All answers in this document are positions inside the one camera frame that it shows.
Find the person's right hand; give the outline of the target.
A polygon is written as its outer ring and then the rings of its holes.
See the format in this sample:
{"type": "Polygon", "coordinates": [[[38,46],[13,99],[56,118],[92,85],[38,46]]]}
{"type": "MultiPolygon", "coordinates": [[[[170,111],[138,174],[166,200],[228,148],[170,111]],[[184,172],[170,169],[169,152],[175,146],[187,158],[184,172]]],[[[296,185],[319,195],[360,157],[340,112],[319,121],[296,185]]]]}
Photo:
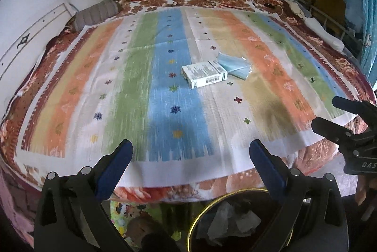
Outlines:
{"type": "Polygon", "coordinates": [[[355,192],[355,201],[358,205],[361,205],[366,197],[369,190],[376,190],[377,179],[376,176],[372,175],[358,175],[357,189],[355,192]]]}

